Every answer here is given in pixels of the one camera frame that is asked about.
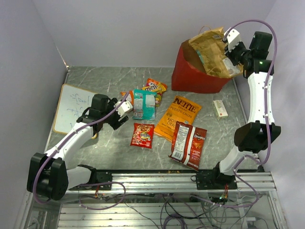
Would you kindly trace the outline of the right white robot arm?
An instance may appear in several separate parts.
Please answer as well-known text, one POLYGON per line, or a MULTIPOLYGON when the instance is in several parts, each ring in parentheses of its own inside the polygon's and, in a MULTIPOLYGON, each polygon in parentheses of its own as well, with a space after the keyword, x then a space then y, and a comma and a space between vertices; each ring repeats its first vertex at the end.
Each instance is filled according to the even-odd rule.
POLYGON ((226 57, 234 66, 242 65, 243 77, 248 81, 250 114, 247 124, 235 131, 230 153, 213 168, 210 183, 216 189, 234 181, 234 171, 240 160, 266 150, 281 133, 281 127, 275 124, 271 105, 274 68, 267 59, 273 36, 257 31, 246 48, 237 30, 227 31, 224 35, 226 57))

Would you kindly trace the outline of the orange Kettle chips bag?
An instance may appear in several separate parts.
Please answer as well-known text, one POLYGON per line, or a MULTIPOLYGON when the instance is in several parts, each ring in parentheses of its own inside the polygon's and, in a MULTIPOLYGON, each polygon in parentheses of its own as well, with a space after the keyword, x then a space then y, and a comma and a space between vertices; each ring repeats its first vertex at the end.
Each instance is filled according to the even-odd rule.
POLYGON ((199 104, 185 97, 175 96, 174 101, 154 128, 154 133, 172 141, 176 122, 192 125, 201 109, 199 104))

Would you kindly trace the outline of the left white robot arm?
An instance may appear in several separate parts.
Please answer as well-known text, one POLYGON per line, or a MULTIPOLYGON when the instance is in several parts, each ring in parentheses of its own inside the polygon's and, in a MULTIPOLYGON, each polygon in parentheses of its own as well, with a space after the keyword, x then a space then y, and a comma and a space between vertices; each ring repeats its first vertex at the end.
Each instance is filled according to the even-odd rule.
POLYGON ((36 202, 46 204, 60 200, 70 188, 83 186, 93 189, 97 185, 97 170, 91 166, 78 165, 67 169, 75 153, 96 134, 104 124, 113 130, 128 121, 127 113, 133 105, 124 96, 121 101, 103 94, 95 94, 91 106, 77 119, 72 130, 45 153, 35 153, 30 160, 27 190, 36 202))

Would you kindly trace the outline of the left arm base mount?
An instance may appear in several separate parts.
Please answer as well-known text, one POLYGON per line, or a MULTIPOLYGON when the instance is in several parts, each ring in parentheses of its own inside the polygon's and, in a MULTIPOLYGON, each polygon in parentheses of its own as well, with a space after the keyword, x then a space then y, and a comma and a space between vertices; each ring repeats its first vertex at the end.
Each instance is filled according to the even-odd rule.
POLYGON ((89 186, 75 186, 70 188, 69 190, 96 190, 99 188, 99 190, 111 190, 112 184, 106 184, 106 185, 100 185, 100 186, 94 186, 93 184, 97 183, 107 183, 112 182, 112 173, 108 171, 97 171, 96 178, 90 178, 88 184, 89 186))

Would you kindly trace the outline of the red Doritos bag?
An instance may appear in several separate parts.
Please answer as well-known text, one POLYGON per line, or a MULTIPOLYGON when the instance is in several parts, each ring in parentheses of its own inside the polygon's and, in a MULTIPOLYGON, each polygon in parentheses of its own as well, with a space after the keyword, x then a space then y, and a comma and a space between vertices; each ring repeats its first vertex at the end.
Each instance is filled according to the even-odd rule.
POLYGON ((177 122, 169 158, 198 171, 206 135, 206 129, 177 122))

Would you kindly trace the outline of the brown snack pouch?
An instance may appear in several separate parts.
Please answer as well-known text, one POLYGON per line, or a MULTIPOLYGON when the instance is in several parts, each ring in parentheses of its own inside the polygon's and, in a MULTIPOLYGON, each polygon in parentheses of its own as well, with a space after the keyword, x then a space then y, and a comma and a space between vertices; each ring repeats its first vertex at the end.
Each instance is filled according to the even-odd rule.
POLYGON ((241 65, 234 66, 225 56, 224 28, 218 27, 206 30, 193 38, 188 43, 199 55, 205 72, 210 76, 219 78, 233 78, 242 73, 241 65))

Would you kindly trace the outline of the red paper bag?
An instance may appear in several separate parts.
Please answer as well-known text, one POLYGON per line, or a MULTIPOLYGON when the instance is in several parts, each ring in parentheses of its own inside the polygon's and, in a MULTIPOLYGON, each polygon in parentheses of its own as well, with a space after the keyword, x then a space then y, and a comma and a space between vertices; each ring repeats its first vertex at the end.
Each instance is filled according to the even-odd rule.
POLYGON ((178 51, 172 74, 172 90, 199 94, 220 92, 222 87, 232 78, 208 75, 202 66, 199 55, 188 41, 189 39, 184 41, 178 51))

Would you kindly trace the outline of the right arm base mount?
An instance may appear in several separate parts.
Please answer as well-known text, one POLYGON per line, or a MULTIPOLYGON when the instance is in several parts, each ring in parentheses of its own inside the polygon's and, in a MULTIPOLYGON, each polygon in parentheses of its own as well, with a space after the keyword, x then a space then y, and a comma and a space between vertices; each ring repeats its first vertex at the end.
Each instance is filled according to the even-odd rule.
POLYGON ((199 170, 191 176, 191 181, 196 183, 198 190, 237 189, 235 176, 224 175, 217 169, 199 170))

